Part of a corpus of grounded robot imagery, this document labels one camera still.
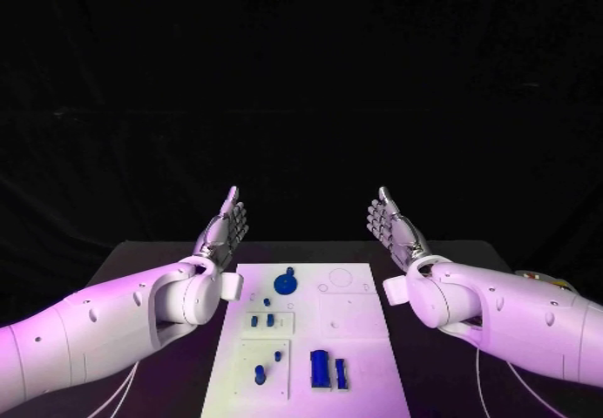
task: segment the black curtain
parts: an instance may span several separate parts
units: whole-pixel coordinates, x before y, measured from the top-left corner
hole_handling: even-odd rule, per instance
[[[124,240],[371,239],[386,185],[603,300],[598,2],[55,0],[3,15],[3,321]]]

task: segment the blue object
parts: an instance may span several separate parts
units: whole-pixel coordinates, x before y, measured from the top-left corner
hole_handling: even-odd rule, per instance
[[[347,389],[347,382],[345,380],[343,359],[336,359],[336,388]]]
[[[297,279],[293,275],[293,267],[287,267],[285,274],[274,280],[274,290],[278,294],[291,294],[297,289]]]
[[[310,352],[311,387],[330,388],[329,353],[324,350]]]
[[[255,383],[262,385],[267,381],[267,374],[264,373],[264,366],[255,366]]]

